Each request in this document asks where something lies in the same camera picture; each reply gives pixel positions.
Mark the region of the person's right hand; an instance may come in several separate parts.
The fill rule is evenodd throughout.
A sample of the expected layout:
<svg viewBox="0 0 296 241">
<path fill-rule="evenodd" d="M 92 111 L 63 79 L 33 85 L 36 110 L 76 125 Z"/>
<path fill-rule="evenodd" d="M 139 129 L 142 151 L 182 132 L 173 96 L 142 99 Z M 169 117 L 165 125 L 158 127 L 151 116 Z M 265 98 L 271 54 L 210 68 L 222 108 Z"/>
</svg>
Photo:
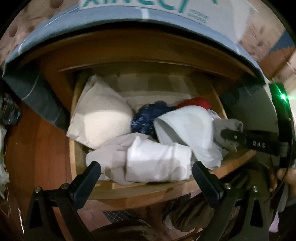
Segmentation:
<svg viewBox="0 0 296 241">
<path fill-rule="evenodd" d="M 270 173 L 270 186 L 275 189 L 278 185 L 278 180 L 285 181 L 291 186 L 295 186 L 295 168 L 280 168 L 277 172 L 274 169 Z"/>
</svg>

